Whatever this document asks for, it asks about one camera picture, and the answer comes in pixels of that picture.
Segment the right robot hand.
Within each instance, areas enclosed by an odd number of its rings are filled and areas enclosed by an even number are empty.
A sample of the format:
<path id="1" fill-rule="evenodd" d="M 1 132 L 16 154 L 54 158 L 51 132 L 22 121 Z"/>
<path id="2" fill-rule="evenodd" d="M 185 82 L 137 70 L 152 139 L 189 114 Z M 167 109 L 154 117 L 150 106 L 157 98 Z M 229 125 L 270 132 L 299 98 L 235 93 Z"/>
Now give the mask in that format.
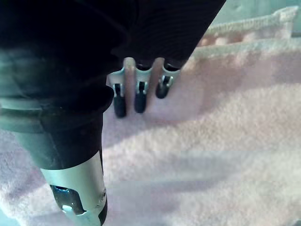
<path id="1" fill-rule="evenodd" d="M 181 68 L 222 0 L 3 0 L 0 127 L 11 131 L 79 226 L 101 226 L 103 113 L 111 73 L 132 57 Z"/>

